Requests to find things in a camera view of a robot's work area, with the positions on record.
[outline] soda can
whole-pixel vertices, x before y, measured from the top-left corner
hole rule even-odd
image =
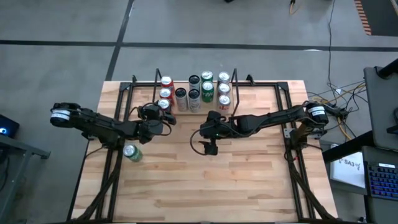
[[[168,99],[160,99],[157,104],[160,106],[162,111],[166,112],[171,112],[172,111],[172,105],[170,104],[170,101]]]
[[[211,71],[202,72],[200,77],[201,77],[202,83],[207,82],[207,81],[213,83],[213,72],[211,72]]]
[[[197,113],[200,110],[200,92],[198,90],[190,90],[188,97],[189,109],[192,113]]]
[[[189,90],[198,90],[200,91],[200,78],[197,75],[191,75],[188,79],[189,82]]]
[[[218,86],[217,96],[221,96],[221,95],[227,95],[228,96],[230,91],[231,91],[231,89],[230,89],[228,84],[221,83]]]
[[[229,98],[229,96],[226,95],[221,95],[218,98],[218,109],[221,112],[226,112],[229,110],[229,106],[231,105],[231,99]]]
[[[123,155],[133,162],[139,162],[142,159],[142,152],[137,146],[131,144],[123,148]]]
[[[169,88],[162,88],[159,92],[159,96],[161,99],[168,99],[172,105],[174,104],[172,91]]]
[[[201,86],[201,100],[205,103],[210,103],[214,98],[214,86],[210,81],[206,81]]]
[[[225,84],[229,83],[228,72],[220,72],[220,74],[218,74],[217,86],[219,86],[221,83],[225,83]]]
[[[162,88],[169,88],[172,94],[174,93],[174,81],[171,77],[163,76],[160,80]]]
[[[188,97],[187,91],[184,88],[178,88],[175,90],[175,101],[179,111],[188,110]]]

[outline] wooden table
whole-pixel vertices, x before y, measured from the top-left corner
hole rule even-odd
[[[292,104],[301,105],[307,100],[304,82],[287,82]],[[104,82],[99,113],[113,117],[119,83]],[[152,91],[149,87],[135,88],[132,106],[150,102]],[[239,96],[237,115],[277,111],[273,88],[239,87]],[[217,156],[199,156],[188,142],[205,119],[178,116],[170,136],[157,136],[140,146],[144,154],[141,162],[123,158],[114,222],[297,221],[281,127],[263,129],[250,138],[220,140]],[[196,142],[199,139],[199,135],[194,138]],[[91,142],[88,153],[99,147],[99,142]],[[321,151],[308,147],[303,156],[312,191],[337,217]],[[100,190],[105,158],[104,149],[86,159],[72,218],[81,215]],[[301,190],[300,198],[304,214],[308,214]]]

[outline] blue keyboard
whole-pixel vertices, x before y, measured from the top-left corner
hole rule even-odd
[[[368,165],[368,185],[372,197],[398,200],[398,169]]]

